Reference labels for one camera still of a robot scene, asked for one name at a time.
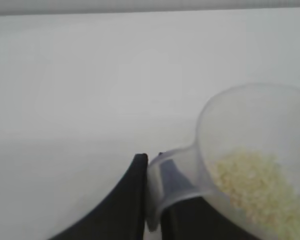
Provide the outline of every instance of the white wall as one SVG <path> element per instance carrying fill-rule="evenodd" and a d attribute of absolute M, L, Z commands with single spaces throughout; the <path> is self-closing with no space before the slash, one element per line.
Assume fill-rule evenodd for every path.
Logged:
<path fill-rule="evenodd" d="M 4 15 L 282 7 L 300 7 L 300 0 L 0 0 Z"/>
<path fill-rule="evenodd" d="M 214 94 L 300 85 L 300 9 L 0 17 L 0 240 L 45 240 Z"/>

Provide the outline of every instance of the black plastic object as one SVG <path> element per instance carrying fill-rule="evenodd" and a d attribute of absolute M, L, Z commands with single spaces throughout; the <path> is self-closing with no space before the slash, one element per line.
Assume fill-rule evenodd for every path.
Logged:
<path fill-rule="evenodd" d="M 142 240 L 148 156 L 137 154 L 112 192 L 79 222 L 51 240 Z"/>

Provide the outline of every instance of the white background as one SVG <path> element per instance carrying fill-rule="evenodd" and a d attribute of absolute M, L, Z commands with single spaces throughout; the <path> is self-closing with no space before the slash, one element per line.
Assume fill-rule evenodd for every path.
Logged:
<path fill-rule="evenodd" d="M 300 0 L 0 0 L 0 15 L 300 7 Z"/>
<path fill-rule="evenodd" d="M 0 240 L 45 240 L 228 87 L 300 85 L 300 9 L 0 17 Z"/>

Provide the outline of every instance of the clear plastic measuring cup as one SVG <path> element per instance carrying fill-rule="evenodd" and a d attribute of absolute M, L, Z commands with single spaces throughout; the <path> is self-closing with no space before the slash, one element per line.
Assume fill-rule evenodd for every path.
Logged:
<path fill-rule="evenodd" d="M 149 165 L 150 229 L 157 227 L 165 208 L 202 196 L 259 239 L 278 239 L 272 231 L 253 224 L 243 209 L 234 207 L 208 170 L 209 164 L 237 148 L 274 155 L 286 180 L 300 195 L 300 89 L 247 84 L 211 98 L 199 115 L 193 144 L 164 152 Z"/>

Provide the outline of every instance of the white countertop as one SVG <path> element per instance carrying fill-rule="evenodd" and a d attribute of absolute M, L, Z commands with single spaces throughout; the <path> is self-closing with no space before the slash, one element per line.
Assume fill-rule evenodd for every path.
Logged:
<path fill-rule="evenodd" d="M 0 17 L 0 240 L 58 233 L 252 82 L 300 86 L 300 8 Z"/>

